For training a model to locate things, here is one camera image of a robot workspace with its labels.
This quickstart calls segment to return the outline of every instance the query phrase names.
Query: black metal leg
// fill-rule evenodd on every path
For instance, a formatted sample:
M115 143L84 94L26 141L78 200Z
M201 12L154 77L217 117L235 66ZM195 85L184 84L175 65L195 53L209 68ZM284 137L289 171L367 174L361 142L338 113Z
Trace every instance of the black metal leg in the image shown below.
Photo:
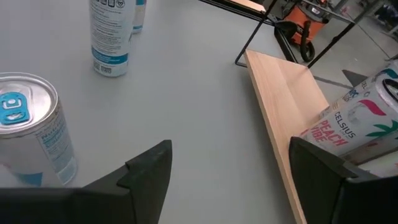
M355 26L355 23L350 23L343 31L341 31L336 37L334 37L330 44L325 47L318 55L315 57L309 64L308 68L311 68L332 46L334 46L349 30L351 30Z
M245 45L243 46L242 50L240 51L240 53L238 54L238 56L235 59L235 65L239 65L242 67L247 68L248 66L244 63L239 62L239 59L242 57L244 51L247 49L247 47L249 46L250 42L252 41L253 37L255 36L255 34L257 34L257 31L260 29L260 26L264 23L264 21L268 18L268 15L271 11L271 9L274 7L275 3L278 0L273 0L271 2L271 4L269 5L268 10L266 11L266 13L264 13L262 19L260 20L260 22L258 23L258 25L256 26L256 28L254 29L253 33L250 35L249 40L245 43Z
M247 49L247 47L249 46L250 42L252 41L253 37L255 34L257 34L257 31L260 29L260 26L262 25L262 23L267 19L267 17L264 15L262 17L262 19L260 20L260 22L258 23L258 25L256 26L256 28L254 29L253 33L250 35L249 40L245 43L245 45L243 46L242 50L240 51L239 55L236 57L235 59L235 65L239 65L242 67L248 67L247 65L245 65L244 63L239 62L239 59L241 59L242 54L244 53L244 51Z

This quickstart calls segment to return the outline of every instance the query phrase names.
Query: wooden board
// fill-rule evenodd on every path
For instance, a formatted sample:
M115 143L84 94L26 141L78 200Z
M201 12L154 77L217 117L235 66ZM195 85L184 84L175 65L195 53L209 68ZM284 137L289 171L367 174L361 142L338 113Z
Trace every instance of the wooden board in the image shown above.
M254 11L257 12L261 12L261 11L266 11L264 9L264 6L257 4L255 2L249 1L249 0L225 0L225 1L229 1L229 2L233 2L235 4L239 4L241 6L244 6L246 8L252 9Z
M328 102L303 65L247 50L244 54L296 222L307 223L289 164L289 142L319 120Z

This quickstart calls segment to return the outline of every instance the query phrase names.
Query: energy drink can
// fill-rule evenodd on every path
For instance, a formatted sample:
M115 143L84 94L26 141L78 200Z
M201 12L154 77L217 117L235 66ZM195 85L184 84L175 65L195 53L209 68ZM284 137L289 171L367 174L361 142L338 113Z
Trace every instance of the energy drink can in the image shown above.
M398 99L398 86L392 83L387 87L389 94L394 99ZM393 123L391 129L384 127L383 130L390 132L390 134L383 135L369 143L366 143L365 145L342 155L342 158L352 162L353 164L359 165L398 150L398 123Z
M379 137L341 157L354 165L364 164L373 159L398 150L398 133L393 132L387 136Z
M145 18L145 8L147 6L147 0L136 1L136 15L134 16L134 27L132 33L136 34L142 31Z
M94 69L107 77L127 73L136 0L91 0Z
M394 80L378 79L343 107L329 113L300 137L337 156L398 130Z
M58 187L77 163L55 88L27 73L0 73L1 162L31 187Z
M359 166L379 177L398 175L398 152L393 152Z
M367 90L368 88L371 88L375 84L376 80L379 79L383 80L386 78L398 80L397 72L398 72L398 62L395 61L390 63L386 68L381 70L381 72L377 73L373 77L367 78L365 81L361 82L358 86L354 87L352 90L347 92L343 97L331 103L329 107L327 107L320 113L320 117L323 118L332 111L341 108L347 102L357 97L361 92Z

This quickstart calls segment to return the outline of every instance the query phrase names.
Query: white cylindrical can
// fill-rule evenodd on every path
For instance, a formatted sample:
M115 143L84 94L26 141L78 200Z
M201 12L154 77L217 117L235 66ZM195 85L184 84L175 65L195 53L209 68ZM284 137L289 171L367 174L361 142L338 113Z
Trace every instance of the white cylindrical can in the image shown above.
M341 156L372 140L398 130L398 83L381 80L354 100L329 113L300 137Z
M379 137L354 149L341 157L355 165L364 164L398 150L398 132Z
M365 81L361 82L358 86L354 87L352 90L347 92L343 97L331 103L329 107L327 107L320 113L320 117L323 118L332 111L342 107L344 104L346 104L347 102L358 96L362 91L371 88L378 79L383 80L386 78L390 78L397 81L398 80L397 72L398 72L398 62L397 61L391 62L385 69L381 70L381 72L375 74L375 76L373 77L367 78Z
M0 156L21 182L59 187L77 163L55 88L26 73L0 73Z
M107 77L127 73L135 0L91 0L91 53L94 69Z
M398 152L393 152L359 166L379 177L398 175Z
M134 16L134 27L132 33L136 34L142 31L144 26L145 8L147 6L147 0L136 1L136 15Z

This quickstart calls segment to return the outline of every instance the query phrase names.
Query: black stand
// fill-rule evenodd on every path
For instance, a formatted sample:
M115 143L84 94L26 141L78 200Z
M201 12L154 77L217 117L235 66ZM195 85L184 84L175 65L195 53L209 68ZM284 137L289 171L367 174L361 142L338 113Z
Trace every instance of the black stand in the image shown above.
M260 22L258 23L256 28L254 29L253 33L250 35L249 40L245 43L242 50L240 51L240 53L238 54L238 56L235 59L236 65L247 68L247 65L245 63L239 62L239 59L242 57L242 54L245 52L245 50L249 46L250 42L252 41L253 37L255 36L255 34L257 34L258 30L260 29L260 27L263 23L266 23L267 25L275 27L275 22L272 21L273 19L270 18L269 13L271 12L272 8L275 6L275 3L277 1L278 0L273 0L270 4L268 10L266 12L262 12L262 19L260 20ZM355 22L352 21L351 19L347 19L337 13L334 13L328 9L317 6L312 2L308 2L307 0L298 0L298 1L295 1L295 4L298 4L300 1L303 1L307 4L311 4L311 5L319 8L319 10L321 10L321 11L326 11L327 13L330 13L334 18L337 18L337 19L345 21L345 22L349 22L348 26L343 31L341 31L337 36L335 36L332 39L332 41L308 64L307 67L311 68L323 55L325 55L328 52L329 49L331 49L332 46L334 46L348 31L350 31L355 26ZM279 28L275 27L274 35L275 35L276 39L278 40L278 43L279 43L286 59L291 62L298 63L295 56L293 55L290 45L287 42L286 37L283 34L283 32Z

